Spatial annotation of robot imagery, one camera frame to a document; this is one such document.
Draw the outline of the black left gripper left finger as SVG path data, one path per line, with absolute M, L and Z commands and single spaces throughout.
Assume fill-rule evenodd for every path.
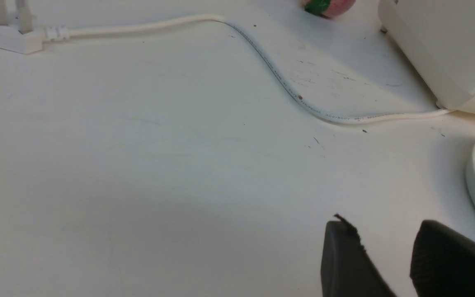
M 394 297 L 368 256 L 357 228 L 339 214 L 325 229 L 321 281 L 324 297 Z

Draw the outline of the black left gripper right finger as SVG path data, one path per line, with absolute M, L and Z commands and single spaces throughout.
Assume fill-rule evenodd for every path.
M 475 297 L 475 241 L 441 222 L 422 221 L 410 278 L 419 297 Z

